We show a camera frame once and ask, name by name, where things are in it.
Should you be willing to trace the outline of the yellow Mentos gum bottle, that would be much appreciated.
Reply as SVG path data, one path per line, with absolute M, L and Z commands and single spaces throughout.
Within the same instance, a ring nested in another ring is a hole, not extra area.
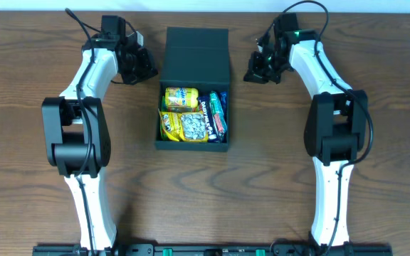
M 198 106 L 199 91 L 191 87 L 168 87 L 165 90 L 164 99 L 168 107 Z

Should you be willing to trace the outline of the blue Oreo cookie pack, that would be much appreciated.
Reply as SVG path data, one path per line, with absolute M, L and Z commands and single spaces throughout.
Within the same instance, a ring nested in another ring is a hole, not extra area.
M 221 108 L 222 108 L 224 114 L 227 114 L 227 106 L 228 106 L 227 97 L 228 97 L 228 93 L 226 91 L 223 91 L 223 92 L 219 93 Z

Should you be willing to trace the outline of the dark green gift box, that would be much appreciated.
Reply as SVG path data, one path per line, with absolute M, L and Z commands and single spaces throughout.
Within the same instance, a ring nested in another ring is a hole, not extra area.
M 158 108 L 168 87 L 196 88 L 199 94 L 224 94 L 224 119 L 230 125 L 231 65 L 226 28 L 169 27 L 159 79 Z

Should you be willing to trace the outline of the Haribo gummy candy bag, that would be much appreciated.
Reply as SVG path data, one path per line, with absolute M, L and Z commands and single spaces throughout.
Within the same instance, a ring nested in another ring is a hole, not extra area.
M 167 111 L 167 106 L 165 104 L 165 96 L 162 96 L 160 111 L 161 112 Z M 169 140 L 168 136 L 166 135 L 165 131 L 163 130 L 162 124 L 159 125 L 159 133 L 160 133 L 160 137 L 162 138 L 163 141 L 168 141 Z

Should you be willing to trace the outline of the purple Dairy Milk bar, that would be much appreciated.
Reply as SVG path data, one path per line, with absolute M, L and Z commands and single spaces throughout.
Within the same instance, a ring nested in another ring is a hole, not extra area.
M 200 96 L 198 97 L 199 108 L 203 112 L 204 121 L 206 125 L 206 131 L 208 134 L 209 143 L 218 143 L 220 142 L 219 134 L 214 127 L 214 119 L 212 117 L 211 108 L 209 105 L 209 96 Z

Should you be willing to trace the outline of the green Milo wafer bar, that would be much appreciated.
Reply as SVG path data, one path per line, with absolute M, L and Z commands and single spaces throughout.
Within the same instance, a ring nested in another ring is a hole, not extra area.
M 214 118 L 214 126 L 216 128 L 216 132 L 219 136 L 219 140 L 224 140 L 224 135 L 227 132 L 227 123 L 224 117 L 224 110 L 221 105 L 221 101 L 217 92 L 212 91 L 209 95 L 210 97 L 210 108 L 211 113 Z

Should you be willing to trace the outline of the yellow seed snack bag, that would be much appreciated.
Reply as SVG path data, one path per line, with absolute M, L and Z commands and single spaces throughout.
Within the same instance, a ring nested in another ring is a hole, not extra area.
M 203 112 L 161 112 L 161 128 L 164 135 L 173 142 L 207 142 Z

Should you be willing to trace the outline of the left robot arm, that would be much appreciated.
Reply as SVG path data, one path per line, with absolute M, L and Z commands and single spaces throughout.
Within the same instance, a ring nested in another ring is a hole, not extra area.
M 46 154 L 73 194 L 80 223 L 80 243 L 71 249 L 46 247 L 34 253 L 49 255 L 113 255 L 117 226 L 112 219 L 105 187 L 111 140 L 103 110 L 109 85 L 136 85 L 157 75 L 152 54 L 139 31 L 127 33 L 130 22 L 104 15 L 101 27 L 91 26 L 70 10 L 66 13 L 83 29 L 86 41 L 73 80 L 57 97 L 41 105 Z

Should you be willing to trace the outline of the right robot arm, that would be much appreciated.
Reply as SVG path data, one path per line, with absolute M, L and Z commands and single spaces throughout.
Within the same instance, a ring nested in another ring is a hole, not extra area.
M 315 167 L 315 217 L 310 234 L 322 250 L 349 242 L 347 197 L 349 178 L 367 152 L 372 133 L 363 90 L 353 90 L 328 60 L 320 34 L 302 30 L 294 13 L 275 18 L 257 40 L 243 79 L 246 82 L 279 83 L 284 71 L 295 71 L 311 97 L 303 140 Z

